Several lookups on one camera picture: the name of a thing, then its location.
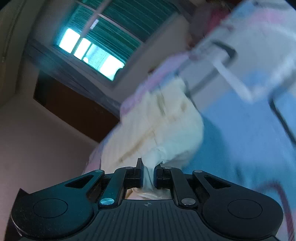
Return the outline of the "cream white quilted garment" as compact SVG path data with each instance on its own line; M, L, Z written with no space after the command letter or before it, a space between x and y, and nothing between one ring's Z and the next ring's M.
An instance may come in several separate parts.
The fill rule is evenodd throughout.
M184 81L175 77L123 116L101 154L101 168L112 173L121 167L144 165L142 188L129 188L129 199L167 199L168 188L156 189L154 168L184 167L203 141L201 115L185 92Z

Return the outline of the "folded grey pink clothes pile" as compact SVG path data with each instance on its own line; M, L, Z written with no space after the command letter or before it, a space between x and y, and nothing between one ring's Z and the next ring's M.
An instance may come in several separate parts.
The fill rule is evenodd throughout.
M187 50L191 50L214 30L241 1L205 1L197 6L187 33Z

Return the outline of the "dark brown wooden door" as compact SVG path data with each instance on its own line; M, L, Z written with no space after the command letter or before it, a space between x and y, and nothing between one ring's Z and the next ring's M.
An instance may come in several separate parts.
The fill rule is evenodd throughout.
M96 102L78 94L50 75L39 72L34 100L96 142L101 142L119 119Z

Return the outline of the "pink blanket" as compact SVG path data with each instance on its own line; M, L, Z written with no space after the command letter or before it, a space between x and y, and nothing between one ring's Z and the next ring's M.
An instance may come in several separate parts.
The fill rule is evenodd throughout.
M185 61L189 59L189 51L180 52L166 58L145 80L135 92L120 106L120 118L130 112L142 99L146 92L158 87L170 74L174 73Z

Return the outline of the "patterned blue pink bedsheet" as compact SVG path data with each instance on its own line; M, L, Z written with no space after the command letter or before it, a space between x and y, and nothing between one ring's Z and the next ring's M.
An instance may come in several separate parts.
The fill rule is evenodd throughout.
M180 77L204 122L185 168L277 201L279 240L295 240L295 2L245 1L194 53Z

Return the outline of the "grey left curtain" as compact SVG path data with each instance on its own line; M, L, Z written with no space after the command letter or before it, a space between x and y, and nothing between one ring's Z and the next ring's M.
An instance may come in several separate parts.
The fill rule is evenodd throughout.
M29 39L23 54L40 70L78 94L95 101L117 118L120 103L108 97L88 78L35 39Z

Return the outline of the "window with green blinds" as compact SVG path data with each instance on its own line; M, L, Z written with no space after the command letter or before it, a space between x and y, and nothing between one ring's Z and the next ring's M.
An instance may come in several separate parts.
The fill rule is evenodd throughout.
M112 88L183 51L186 27L169 1L76 1L54 46L96 84Z

